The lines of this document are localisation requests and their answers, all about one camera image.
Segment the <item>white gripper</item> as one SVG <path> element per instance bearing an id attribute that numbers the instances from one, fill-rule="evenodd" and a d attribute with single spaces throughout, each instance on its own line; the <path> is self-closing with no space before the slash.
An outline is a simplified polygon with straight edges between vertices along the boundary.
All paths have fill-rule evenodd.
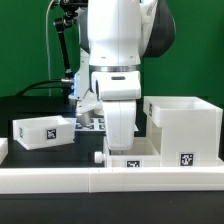
<path id="1" fill-rule="evenodd" d="M 134 139 L 140 72 L 93 72 L 92 89 L 102 102 L 108 148 L 129 150 Z"/>

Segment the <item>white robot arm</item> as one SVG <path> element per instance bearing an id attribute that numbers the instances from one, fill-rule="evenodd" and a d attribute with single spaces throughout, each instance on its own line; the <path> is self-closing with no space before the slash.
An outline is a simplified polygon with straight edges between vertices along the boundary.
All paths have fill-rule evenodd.
<path id="1" fill-rule="evenodd" d="M 105 120 L 107 147 L 133 145 L 136 101 L 141 98 L 141 59 L 159 57 L 173 44 L 175 22 L 166 0 L 58 0 L 63 17 L 55 21 L 59 40 L 78 27 L 80 68 L 71 71 L 62 45 L 68 97 L 76 114 L 93 111 Z"/>

